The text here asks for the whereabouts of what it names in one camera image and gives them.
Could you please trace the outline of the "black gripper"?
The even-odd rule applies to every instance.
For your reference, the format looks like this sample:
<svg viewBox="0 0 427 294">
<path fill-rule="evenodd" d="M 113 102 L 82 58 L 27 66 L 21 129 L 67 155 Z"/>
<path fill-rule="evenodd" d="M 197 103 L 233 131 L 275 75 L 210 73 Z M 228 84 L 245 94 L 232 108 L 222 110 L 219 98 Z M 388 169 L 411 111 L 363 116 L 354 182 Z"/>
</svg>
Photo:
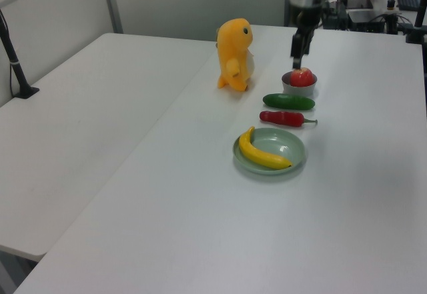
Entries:
<svg viewBox="0 0 427 294">
<path fill-rule="evenodd" d="M 300 69 L 303 55 L 310 52 L 310 44 L 314 36 L 314 30 L 319 25 L 322 16 L 321 7 L 296 8 L 297 31 L 292 37 L 290 57 L 292 58 L 292 68 Z"/>
</svg>

